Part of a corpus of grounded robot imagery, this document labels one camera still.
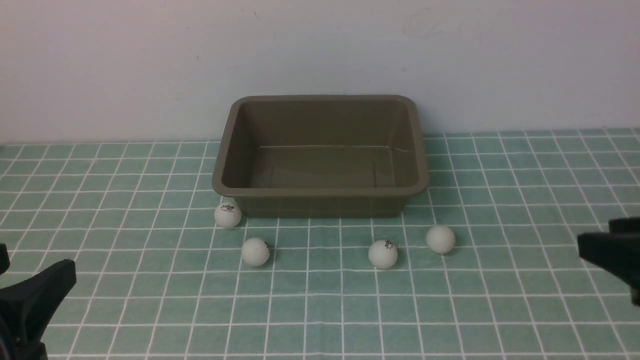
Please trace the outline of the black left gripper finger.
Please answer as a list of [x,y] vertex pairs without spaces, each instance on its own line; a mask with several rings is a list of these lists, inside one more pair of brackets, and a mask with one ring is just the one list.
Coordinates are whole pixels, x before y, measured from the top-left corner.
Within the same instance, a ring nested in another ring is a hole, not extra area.
[[1,289],[1,350],[43,351],[42,336],[77,283],[76,264],[63,259]]

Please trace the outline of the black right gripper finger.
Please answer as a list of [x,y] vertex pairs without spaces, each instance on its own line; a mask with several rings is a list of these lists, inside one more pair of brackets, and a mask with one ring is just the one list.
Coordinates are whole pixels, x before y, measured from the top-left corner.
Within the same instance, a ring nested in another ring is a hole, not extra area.
[[638,232],[590,232],[577,237],[579,257],[622,281],[640,277]]

